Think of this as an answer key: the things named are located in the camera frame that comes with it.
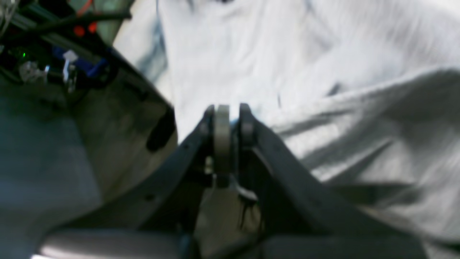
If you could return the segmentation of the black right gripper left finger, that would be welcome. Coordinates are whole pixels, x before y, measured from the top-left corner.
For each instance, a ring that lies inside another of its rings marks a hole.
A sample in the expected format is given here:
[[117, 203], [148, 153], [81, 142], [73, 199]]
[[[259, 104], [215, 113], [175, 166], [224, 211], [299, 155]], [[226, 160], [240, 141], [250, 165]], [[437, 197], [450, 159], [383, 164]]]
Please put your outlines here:
[[50, 259], [200, 259], [194, 238], [212, 148], [213, 105], [143, 182], [47, 233], [36, 254]]

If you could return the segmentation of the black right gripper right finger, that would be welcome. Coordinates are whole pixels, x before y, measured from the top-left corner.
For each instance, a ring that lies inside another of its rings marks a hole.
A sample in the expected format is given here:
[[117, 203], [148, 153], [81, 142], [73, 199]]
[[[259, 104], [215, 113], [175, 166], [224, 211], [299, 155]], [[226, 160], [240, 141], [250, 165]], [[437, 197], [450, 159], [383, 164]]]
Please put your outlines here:
[[258, 259], [425, 259], [421, 242], [361, 212], [313, 177], [247, 104], [239, 111], [239, 182], [255, 193]]

